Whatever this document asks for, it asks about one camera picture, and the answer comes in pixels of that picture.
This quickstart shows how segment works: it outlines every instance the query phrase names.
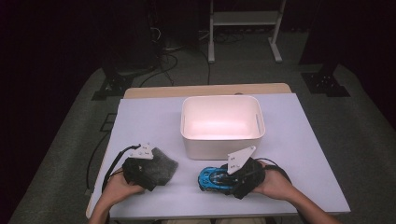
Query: blue object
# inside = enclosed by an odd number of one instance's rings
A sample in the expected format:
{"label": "blue object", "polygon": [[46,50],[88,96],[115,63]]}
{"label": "blue object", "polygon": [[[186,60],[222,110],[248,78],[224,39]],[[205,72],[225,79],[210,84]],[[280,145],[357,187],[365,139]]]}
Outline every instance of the blue object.
{"label": "blue object", "polygon": [[229,175],[224,168],[206,167],[198,176],[198,184],[202,191],[229,193],[237,183],[238,178]]}

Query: floor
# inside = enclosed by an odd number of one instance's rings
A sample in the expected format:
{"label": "floor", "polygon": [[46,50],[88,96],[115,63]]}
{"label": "floor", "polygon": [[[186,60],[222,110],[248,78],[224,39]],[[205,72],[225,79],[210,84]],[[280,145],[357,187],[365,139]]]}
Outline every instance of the floor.
{"label": "floor", "polygon": [[[216,61],[212,64],[205,57],[206,43],[201,50],[183,49],[171,53],[173,56],[164,55],[163,68],[177,62],[167,72],[175,86],[287,83],[297,94],[351,208],[350,213],[337,217],[344,223],[396,223],[396,132],[357,77],[342,65],[338,65],[334,76],[350,97],[327,97],[309,91],[301,73],[316,72],[320,65],[298,64],[307,33],[279,35],[277,44],[283,63],[275,63],[268,36],[232,36],[238,41],[215,46]],[[176,47],[176,42],[169,43],[169,49]],[[132,87],[172,85],[164,74],[145,80],[155,72],[135,78]],[[9,223],[87,223],[90,188],[108,142],[108,134],[101,131],[101,126],[107,115],[114,119],[111,114],[117,112],[121,98],[108,96],[93,101],[104,81],[105,75],[98,69],[82,88]],[[276,217],[276,222],[302,223],[298,217]]]}

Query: white gripper bracket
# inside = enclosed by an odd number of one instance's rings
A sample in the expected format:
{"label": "white gripper bracket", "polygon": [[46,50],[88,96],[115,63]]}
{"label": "white gripper bracket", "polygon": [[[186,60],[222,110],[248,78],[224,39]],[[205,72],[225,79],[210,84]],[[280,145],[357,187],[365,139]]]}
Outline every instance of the white gripper bracket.
{"label": "white gripper bracket", "polygon": [[228,154],[227,173],[231,175],[240,170],[255,150],[256,147],[251,146]]}
{"label": "white gripper bracket", "polygon": [[142,145],[141,147],[132,150],[130,158],[136,159],[144,159],[144,160],[152,160],[154,156],[152,155],[151,150],[154,149],[149,143]]}

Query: white tabletop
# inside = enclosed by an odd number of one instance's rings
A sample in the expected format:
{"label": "white tabletop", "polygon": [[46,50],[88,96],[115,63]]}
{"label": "white tabletop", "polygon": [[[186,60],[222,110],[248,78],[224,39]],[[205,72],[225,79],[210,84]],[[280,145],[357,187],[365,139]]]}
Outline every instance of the white tabletop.
{"label": "white tabletop", "polygon": [[[305,113],[294,93],[252,94],[261,105],[265,135],[252,158],[275,161],[293,185],[329,213],[349,212],[349,206],[327,162]],[[201,191],[197,177],[207,166],[220,167],[227,161],[193,161],[187,158],[180,133],[181,107],[186,97],[123,99],[95,183],[92,209],[101,195],[104,176],[120,151],[128,146],[150,143],[178,162],[166,186],[134,195],[116,204],[112,218],[181,218],[280,216],[296,214],[289,203],[257,193],[244,199]],[[115,170],[121,167],[127,151]]]}

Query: metal stand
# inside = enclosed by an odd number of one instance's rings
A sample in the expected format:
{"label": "metal stand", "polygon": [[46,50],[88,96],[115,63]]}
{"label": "metal stand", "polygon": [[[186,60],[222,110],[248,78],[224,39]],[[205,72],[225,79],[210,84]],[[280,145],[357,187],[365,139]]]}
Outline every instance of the metal stand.
{"label": "metal stand", "polygon": [[214,12],[213,1],[210,1],[210,22],[209,22],[209,47],[208,61],[215,62],[215,44],[213,41],[214,26],[225,25],[274,25],[275,30],[272,37],[268,38],[271,50],[277,63],[282,62],[279,50],[276,46],[276,39],[282,22],[286,0],[282,0],[279,11],[244,11],[244,12]]}
{"label": "metal stand", "polygon": [[119,80],[103,81],[99,91],[96,91],[92,97],[93,101],[104,101],[107,96],[123,96],[125,91],[131,88],[133,79],[123,78]]}
{"label": "metal stand", "polygon": [[325,93],[328,97],[350,96],[344,86],[332,75],[338,63],[325,63],[317,73],[302,73],[311,93]]}

